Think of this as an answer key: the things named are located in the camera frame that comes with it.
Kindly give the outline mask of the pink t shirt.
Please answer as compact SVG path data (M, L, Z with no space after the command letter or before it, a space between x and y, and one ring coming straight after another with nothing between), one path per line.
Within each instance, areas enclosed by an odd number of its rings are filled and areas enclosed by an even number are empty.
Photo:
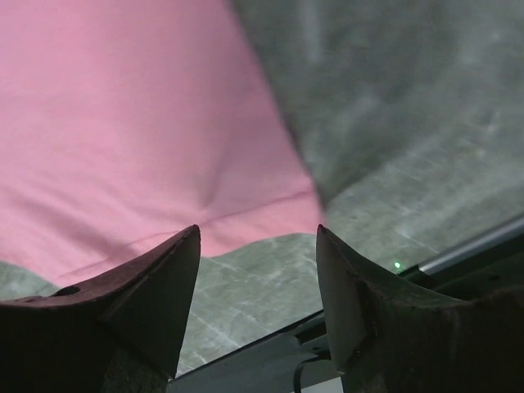
M67 286L193 224L216 256L322 217L227 2L2 2L2 260Z

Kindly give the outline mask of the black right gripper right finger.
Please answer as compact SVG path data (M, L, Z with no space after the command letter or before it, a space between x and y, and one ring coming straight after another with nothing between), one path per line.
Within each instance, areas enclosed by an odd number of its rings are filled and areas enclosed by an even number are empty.
M373 263L325 227L316 262L344 391L522 391L522 253L443 292Z

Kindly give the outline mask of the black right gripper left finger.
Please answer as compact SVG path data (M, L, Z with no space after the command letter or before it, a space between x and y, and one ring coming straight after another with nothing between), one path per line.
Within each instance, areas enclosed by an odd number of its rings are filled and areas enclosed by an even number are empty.
M201 258L197 226L50 296L1 303L4 392L163 392Z

